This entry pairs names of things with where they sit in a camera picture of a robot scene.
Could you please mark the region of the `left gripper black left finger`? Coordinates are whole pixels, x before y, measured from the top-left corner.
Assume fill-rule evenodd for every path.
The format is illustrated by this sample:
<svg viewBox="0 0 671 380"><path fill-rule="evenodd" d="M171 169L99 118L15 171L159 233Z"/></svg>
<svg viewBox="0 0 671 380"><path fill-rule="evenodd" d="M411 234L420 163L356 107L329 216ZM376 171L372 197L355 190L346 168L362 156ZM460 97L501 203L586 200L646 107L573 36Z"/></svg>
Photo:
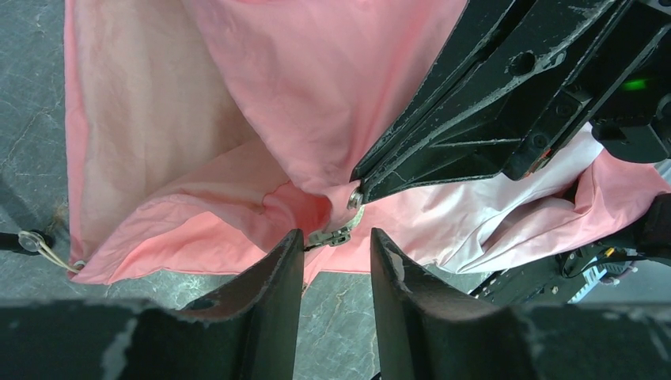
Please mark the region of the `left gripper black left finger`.
<svg viewBox="0 0 671 380"><path fill-rule="evenodd" d="M290 379L304 237L291 230L218 289L168 310L144 299L1 304L4 379Z"/></svg>

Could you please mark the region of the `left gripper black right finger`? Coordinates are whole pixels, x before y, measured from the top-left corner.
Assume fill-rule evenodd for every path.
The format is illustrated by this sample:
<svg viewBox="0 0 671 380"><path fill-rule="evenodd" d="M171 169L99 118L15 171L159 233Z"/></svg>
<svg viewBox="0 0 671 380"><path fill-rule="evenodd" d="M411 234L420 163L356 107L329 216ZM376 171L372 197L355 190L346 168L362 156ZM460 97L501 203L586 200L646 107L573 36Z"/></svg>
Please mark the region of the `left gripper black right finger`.
<svg viewBox="0 0 671 380"><path fill-rule="evenodd" d="M443 282L381 229L370 267L383 379L667 379L670 307L495 306Z"/></svg>

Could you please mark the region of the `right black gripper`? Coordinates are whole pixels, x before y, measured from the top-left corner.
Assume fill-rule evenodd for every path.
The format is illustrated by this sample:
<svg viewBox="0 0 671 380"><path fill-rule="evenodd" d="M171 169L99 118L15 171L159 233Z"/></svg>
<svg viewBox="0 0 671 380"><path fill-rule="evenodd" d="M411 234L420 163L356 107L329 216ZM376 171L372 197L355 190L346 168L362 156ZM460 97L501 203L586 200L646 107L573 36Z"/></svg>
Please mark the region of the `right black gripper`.
<svg viewBox="0 0 671 380"><path fill-rule="evenodd" d="M408 106L355 166L353 205L543 168L586 127L670 156L667 1L469 1Z"/></svg>

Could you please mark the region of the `pink zip jacket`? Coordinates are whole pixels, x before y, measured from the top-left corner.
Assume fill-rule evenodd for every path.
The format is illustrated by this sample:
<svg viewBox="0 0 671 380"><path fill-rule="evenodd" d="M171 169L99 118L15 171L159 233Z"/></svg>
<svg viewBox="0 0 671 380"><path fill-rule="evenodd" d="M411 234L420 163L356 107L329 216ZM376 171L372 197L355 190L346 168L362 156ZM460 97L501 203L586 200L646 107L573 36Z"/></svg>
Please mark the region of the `pink zip jacket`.
<svg viewBox="0 0 671 380"><path fill-rule="evenodd" d="M350 172L401 113L462 1L68 1L64 54L76 283L237 274L292 229L336 230ZM634 222L669 184L584 127L548 166L368 204L308 252L367 273L370 231L420 264L493 272Z"/></svg>

